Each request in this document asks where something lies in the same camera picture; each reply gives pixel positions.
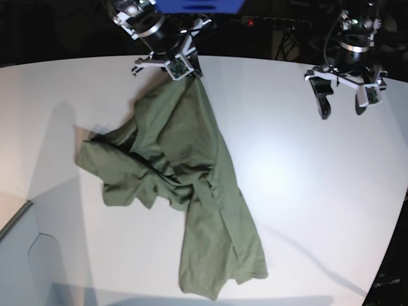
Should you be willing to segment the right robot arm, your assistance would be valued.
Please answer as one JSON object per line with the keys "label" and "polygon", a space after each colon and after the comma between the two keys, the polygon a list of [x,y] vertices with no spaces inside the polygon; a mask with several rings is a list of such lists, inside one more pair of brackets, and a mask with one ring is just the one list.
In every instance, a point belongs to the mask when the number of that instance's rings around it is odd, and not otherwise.
{"label": "right robot arm", "polygon": [[161,12],[155,1],[105,1],[112,21],[133,41],[142,42],[149,55],[135,61],[132,74],[145,68],[160,68],[172,80],[201,77],[194,38],[213,27],[212,19],[202,13],[186,17]]}

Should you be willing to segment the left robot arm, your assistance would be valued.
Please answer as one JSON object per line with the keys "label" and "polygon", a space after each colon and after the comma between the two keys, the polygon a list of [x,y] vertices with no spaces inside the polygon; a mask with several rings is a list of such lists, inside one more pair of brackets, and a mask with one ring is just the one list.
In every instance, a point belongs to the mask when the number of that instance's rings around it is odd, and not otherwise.
{"label": "left robot arm", "polygon": [[388,72],[375,61],[375,36],[382,22],[375,1],[341,1],[339,15],[323,44],[324,63],[304,74],[323,120],[331,114],[332,82],[355,90],[355,110],[361,115],[383,102]]}

